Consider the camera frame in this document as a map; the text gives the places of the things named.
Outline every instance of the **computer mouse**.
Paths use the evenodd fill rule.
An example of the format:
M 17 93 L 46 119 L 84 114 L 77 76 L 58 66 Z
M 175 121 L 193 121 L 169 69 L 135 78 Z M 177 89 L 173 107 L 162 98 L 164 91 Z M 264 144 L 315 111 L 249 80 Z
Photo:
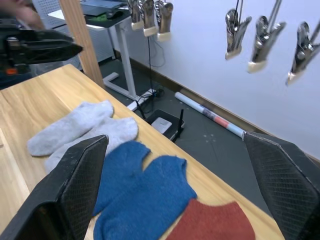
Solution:
M 108 20 L 113 20 L 116 18 L 121 17 L 124 14 L 123 11 L 119 11 L 119 10 L 108 10 L 106 12 L 106 19 Z

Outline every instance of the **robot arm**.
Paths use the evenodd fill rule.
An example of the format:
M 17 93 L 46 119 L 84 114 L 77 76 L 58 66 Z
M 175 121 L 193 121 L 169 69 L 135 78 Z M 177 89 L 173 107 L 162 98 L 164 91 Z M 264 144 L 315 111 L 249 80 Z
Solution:
M 55 30 L 25 30 L 0 12 L 0 74 L 28 73 L 29 65 L 66 61 L 83 48 Z

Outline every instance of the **white wall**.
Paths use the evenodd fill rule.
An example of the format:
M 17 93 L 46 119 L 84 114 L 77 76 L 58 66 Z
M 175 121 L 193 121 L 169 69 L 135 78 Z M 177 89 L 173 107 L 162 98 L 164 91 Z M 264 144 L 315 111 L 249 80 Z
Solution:
M 313 31 L 320 20 L 320 2 L 282 1 L 277 22 L 286 21 L 287 26 L 268 57 L 266 69 L 256 74 L 246 72 L 256 21 L 261 15 L 269 17 L 275 1 L 244 0 L 243 19 L 252 16 L 252 22 L 243 40 L 241 55 L 230 61 L 225 61 L 225 14 L 235 7 L 236 0 L 171 2 L 174 3 L 172 40 L 160 44 L 166 64 L 154 69 L 320 159 L 320 56 L 313 60 L 301 79 L 285 86 L 295 53 L 297 28 L 302 21 L 307 21 Z M 112 36 L 119 49 L 114 32 Z M 147 39 L 141 30 L 130 29 L 130 21 L 127 41 L 130 57 L 147 65 Z M 154 56 L 155 46 L 151 46 Z M 163 61 L 159 48 L 157 52 L 152 59 L 154 65 Z

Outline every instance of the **gray floor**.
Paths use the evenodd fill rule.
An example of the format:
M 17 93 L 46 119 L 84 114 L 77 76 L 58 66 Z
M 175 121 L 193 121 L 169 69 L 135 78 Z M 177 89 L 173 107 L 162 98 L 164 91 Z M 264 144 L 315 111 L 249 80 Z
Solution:
M 113 83 L 127 88 L 122 63 L 119 60 L 104 63 L 100 69 L 103 77 L 117 72 L 119 77 Z M 132 71 L 137 94 L 144 93 L 150 88 L 149 77 L 136 69 Z M 125 105 L 132 102 L 111 89 L 106 90 Z M 176 144 L 260 209 L 270 214 L 260 194 L 249 155 L 241 139 L 177 100 L 171 90 L 164 88 L 164 91 L 163 97 L 155 99 L 154 110 L 161 109 L 178 117 L 181 109 L 184 109 L 185 129 Z M 151 105 L 144 109 L 145 112 L 149 110 Z

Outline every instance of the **wooden tabletop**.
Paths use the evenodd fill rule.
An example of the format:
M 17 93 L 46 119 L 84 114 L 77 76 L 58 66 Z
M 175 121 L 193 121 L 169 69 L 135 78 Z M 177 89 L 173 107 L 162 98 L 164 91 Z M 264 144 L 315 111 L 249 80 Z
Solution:
M 137 141 L 141 141 L 152 152 L 144 161 L 144 168 L 161 155 L 177 155 L 186 159 L 187 180 L 200 202 L 216 206 L 237 201 L 249 218 L 257 240 L 284 239 L 271 217 L 72 65 L 0 91 L 0 233 L 35 185 L 46 175 L 46 158 L 30 156 L 27 140 L 64 117 L 81 102 L 98 103 L 103 100 L 112 103 L 114 118 L 134 117 L 137 121 Z M 161 239 L 166 239 L 176 223 Z M 95 219 L 90 222 L 85 239 L 93 240 L 94 224 Z

